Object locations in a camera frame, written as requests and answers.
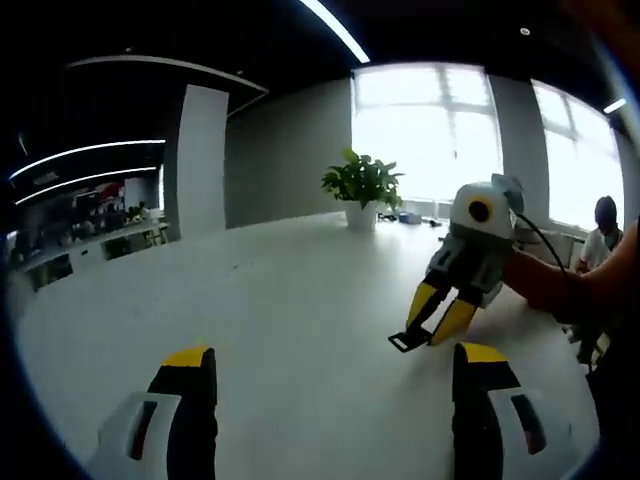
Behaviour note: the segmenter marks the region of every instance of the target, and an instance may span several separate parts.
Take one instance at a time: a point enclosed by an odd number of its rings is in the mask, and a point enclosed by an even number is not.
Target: black ceiling
[[[556,1],[324,0],[372,64],[451,61],[489,73],[536,78],[597,108],[612,100],[589,33]],[[193,70],[148,63],[65,68],[103,55],[149,55],[197,63],[269,89],[275,97],[345,77],[359,62],[298,0],[226,0],[213,4],[109,11],[16,14],[20,31],[8,52],[12,87],[5,90],[10,130],[3,173],[70,148],[163,138],[169,103],[186,83],[230,92],[230,111],[259,91]],[[520,34],[526,27],[531,35]],[[17,141],[22,136],[28,156]],[[159,157],[129,158],[129,168]],[[105,171],[109,155],[74,157]]]

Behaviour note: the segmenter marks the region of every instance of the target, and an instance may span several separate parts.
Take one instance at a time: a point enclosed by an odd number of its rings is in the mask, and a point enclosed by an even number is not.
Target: green leaves
[[[402,204],[398,196],[398,178],[402,173],[391,174],[396,167],[392,162],[384,164],[372,160],[369,155],[358,155],[350,148],[342,151],[347,163],[332,165],[322,177],[322,189],[338,200],[358,201],[362,208],[369,202],[384,202],[392,209]]]

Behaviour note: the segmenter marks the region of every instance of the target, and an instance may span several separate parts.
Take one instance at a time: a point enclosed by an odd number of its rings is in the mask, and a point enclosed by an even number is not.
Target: potted plant
[[[345,202],[350,230],[372,231],[376,223],[376,205],[385,203],[395,210],[402,204],[398,195],[398,177],[391,173],[396,163],[384,164],[369,155],[343,150],[346,165],[331,166],[322,177],[322,189]]]

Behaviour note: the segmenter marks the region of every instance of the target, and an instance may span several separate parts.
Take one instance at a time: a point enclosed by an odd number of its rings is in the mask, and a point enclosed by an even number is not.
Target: person
[[[504,283],[532,307],[554,314],[561,323],[613,329],[609,349],[588,377],[600,442],[588,465],[572,478],[626,478],[624,468],[638,469],[634,445],[640,409],[636,387],[631,385],[637,383],[640,338],[639,222],[640,217],[602,265],[584,275],[563,272],[516,250],[507,254],[503,264]],[[617,325],[611,325],[614,317]]]
[[[618,211],[613,198],[602,197],[596,203],[595,220],[598,228],[591,231],[584,242],[576,263],[578,273],[587,273],[604,262],[622,239],[618,228]]]

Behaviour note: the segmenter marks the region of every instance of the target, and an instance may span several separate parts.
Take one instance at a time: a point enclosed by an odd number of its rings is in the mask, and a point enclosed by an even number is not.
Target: black cable
[[[549,243],[549,240],[547,240],[547,237],[544,236],[544,233],[542,233],[540,229],[536,227],[535,224],[524,215],[516,214],[516,216],[520,218],[523,222],[525,222],[527,225],[529,225],[529,227],[531,227],[531,229],[534,232],[536,232],[536,234],[540,237],[540,239],[544,242],[544,244],[547,246],[547,248],[551,252],[551,255],[553,255],[553,259],[558,264],[558,267],[560,267],[560,270],[562,270],[562,273],[564,274],[565,279],[567,280],[567,282],[569,282],[569,274],[567,273],[567,270],[564,268],[564,265],[562,264],[562,261],[560,260],[560,257],[556,253],[555,249],[551,246],[551,244]]]

